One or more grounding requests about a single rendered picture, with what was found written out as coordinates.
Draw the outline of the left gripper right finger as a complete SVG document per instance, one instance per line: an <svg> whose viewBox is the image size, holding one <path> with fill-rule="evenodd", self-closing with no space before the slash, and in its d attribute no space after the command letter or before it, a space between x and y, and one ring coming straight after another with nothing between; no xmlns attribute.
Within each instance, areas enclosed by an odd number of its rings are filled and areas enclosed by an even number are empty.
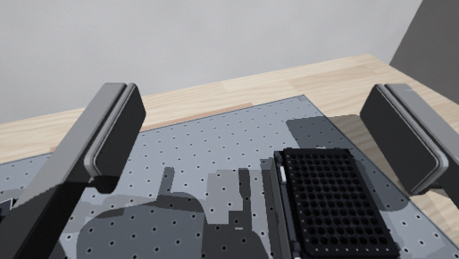
<svg viewBox="0 0 459 259"><path fill-rule="evenodd" d="M360 118L412 196L443 188L459 210L459 134L407 84L375 84Z"/></svg>

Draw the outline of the grey perforated breadboard plate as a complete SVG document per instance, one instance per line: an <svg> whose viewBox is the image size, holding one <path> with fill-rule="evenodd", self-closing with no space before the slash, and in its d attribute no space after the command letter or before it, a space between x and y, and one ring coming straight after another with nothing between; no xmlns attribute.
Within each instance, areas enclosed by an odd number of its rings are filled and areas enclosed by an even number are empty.
<svg viewBox="0 0 459 259"><path fill-rule="evenodd" d="M86 188L48 259L281 259L274 151L349 148L401 259L459 246L305 95L140 131L116 189Z"/></svg>

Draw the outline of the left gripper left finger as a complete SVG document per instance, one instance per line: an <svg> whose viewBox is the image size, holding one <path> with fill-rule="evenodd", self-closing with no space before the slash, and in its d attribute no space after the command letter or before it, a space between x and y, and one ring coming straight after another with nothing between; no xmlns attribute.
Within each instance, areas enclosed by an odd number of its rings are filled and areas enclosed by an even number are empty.
<svg viewBox="0 0 459 259"><path fill-rule="evenodd" d="M145 118L135 83L104 83L0 223L0 259L48 259L85 188L116 189Z"/></svg>

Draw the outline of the black well plate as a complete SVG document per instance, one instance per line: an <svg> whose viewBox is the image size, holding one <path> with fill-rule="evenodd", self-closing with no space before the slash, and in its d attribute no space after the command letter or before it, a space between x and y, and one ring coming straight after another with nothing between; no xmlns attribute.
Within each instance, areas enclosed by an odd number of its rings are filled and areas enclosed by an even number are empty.
<svg viewBox="0 0 459 259"><path fill-rule="evenodd" d="M284 148L280 154L301 259L398 259L348 148Z"/></svg>

